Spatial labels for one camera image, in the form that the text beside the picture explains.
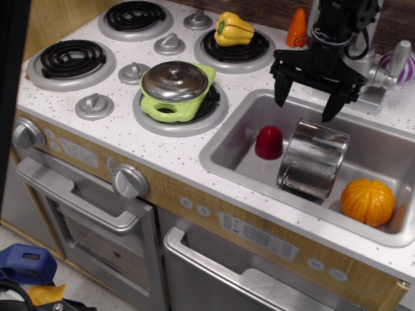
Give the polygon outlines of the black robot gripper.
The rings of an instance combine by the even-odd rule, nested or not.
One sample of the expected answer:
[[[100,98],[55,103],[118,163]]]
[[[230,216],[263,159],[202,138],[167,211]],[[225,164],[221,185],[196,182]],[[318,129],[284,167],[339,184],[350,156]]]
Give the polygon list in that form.
[[[312,30],[308,49],[274,51],[270,73],[274,77],[274,101],[283,107],[294,82],[329,93],[322,122],[332,121],[345,104],[355,102],[368,79],[348,66],[343,56],[353,39],[330,37],[321,29]]]

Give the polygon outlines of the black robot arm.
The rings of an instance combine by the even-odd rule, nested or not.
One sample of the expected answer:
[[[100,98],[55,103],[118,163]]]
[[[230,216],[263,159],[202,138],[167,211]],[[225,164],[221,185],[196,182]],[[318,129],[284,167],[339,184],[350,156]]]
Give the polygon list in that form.
[[[322,122],[334,119],[345,104],[357,101],[368,79],[348,66],[364,58],[370,48],[352,56],[348,47],[354,34],[369,40],[367,27],[381,11],[377,1],[319,1],[319,15],[311,29],[311,45],[300,51],[277,49],[270,72],[274,77],[274,101],[283,106],[293,83],[329,94]]]

